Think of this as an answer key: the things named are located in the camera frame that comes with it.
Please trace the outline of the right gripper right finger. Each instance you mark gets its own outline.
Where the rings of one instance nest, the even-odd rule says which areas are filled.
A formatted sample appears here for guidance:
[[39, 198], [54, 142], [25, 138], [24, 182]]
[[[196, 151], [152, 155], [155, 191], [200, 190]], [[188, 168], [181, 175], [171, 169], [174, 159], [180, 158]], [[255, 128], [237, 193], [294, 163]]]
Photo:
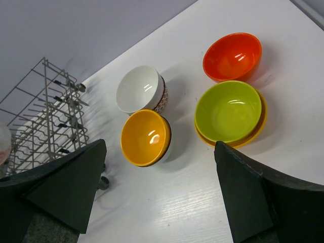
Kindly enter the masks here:
[[214, 157], [234, 242], [323, 242], [323, 185], [275, 170], [221, 141]]

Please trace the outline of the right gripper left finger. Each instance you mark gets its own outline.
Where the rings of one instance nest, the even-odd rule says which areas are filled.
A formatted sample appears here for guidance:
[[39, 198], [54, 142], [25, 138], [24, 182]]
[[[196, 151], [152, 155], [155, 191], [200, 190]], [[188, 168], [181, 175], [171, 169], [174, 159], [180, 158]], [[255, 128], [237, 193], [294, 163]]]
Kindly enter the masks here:
[[88, 228], [106, 153], [99, 139], [1, 178], [1, 242], [77, 242]]

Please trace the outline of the pink speckled bowl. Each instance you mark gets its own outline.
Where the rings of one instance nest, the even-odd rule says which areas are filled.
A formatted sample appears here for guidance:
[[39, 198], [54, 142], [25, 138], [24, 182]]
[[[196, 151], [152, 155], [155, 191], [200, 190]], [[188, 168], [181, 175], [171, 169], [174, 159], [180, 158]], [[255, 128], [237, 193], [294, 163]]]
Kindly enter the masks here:
[[12, 134], [4, 122], [1, 122], [0, 127], [0, 164], [2, 165], [9, 157], [11, 151], [11, 137]]

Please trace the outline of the yellow-orange bowl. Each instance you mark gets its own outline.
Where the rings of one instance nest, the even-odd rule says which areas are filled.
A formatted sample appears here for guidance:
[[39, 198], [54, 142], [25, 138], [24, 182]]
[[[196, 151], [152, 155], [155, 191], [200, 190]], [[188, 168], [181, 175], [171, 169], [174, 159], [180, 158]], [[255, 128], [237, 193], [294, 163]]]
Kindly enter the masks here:
[[157, 112], [143, 109], [125, 122], [120, 146], [125, 158], [135, 166], [147, 167], [166, 154], [172, 138], [171, 127]]

